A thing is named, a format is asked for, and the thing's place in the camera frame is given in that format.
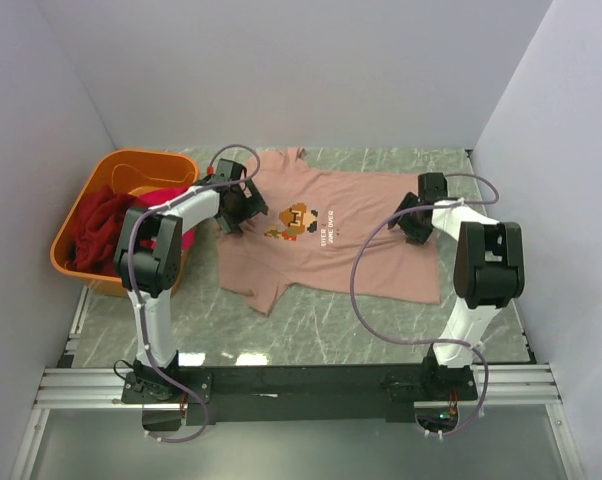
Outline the dusty pink printed t-shirt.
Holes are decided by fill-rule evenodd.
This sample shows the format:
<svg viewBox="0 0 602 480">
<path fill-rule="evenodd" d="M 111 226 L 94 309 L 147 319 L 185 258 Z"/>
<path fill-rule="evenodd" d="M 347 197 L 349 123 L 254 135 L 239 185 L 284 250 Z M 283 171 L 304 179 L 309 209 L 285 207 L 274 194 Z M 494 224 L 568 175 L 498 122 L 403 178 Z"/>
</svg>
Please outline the dusty pink printed t-shirt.
<svg viewBox="0 0 602 480">
<path fill-rule="evenodd" d="M 300 147 L 262 151 L 246 167 L 269 211 L 218 237 L 222 288 L 263 314 L 293 284 L 439 303 L 435 240 L 415 246 L 398 228 L 372 232 L 416 191 L 416 175 L 322 170 Z"/>
</svg>

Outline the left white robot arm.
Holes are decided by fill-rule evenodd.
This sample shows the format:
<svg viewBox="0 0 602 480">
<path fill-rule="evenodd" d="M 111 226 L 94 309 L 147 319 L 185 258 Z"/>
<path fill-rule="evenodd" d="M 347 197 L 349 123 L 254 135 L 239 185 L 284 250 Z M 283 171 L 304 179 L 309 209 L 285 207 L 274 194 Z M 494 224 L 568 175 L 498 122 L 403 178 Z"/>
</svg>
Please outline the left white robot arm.
<svg viewBox="0 0 602 480">
<path fill-rule="evenodd" d="M 213 219 L 224 234 L 268 212 L 247 168 L 220 159 L 201 180 L 155 206 L 127 210 L 114 254 L 115 273 L 132 303 L 137 328 L 136 360 L 149 368 L 145 389 L 157 401 L 174 399 L 181 388 L 168 368 L 177 358 L 172 333 L 172 290 L 181 271 L 182 237 Z"/>
</svg>

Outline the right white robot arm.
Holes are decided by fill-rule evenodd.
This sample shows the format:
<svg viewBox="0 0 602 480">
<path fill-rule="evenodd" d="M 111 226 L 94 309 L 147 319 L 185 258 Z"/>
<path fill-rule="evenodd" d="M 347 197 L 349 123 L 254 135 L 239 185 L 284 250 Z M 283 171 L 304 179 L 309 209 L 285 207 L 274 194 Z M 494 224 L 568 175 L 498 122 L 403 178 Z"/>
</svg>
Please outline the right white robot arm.
<svg viewBox="0 0 602 480">
<path fill-rule="evenodd" d="M 423 245 L 435 230 L 456 242 L 455 305 L 442 340 L 433 344 L 438 364 L 419 377 L 423 393 L 441 399 L 455 386 L 449 368 L 472 363 L 473 350 L 491 321 L 524 290 L 522 230 L 514 222 L 491 219 L 452 197 L 443 173 L 420 174 L 417 191 L 407 193 L 397 209 L 409 212 L 388 227 L 399 227 L 408 243 Z"/>
</svg>

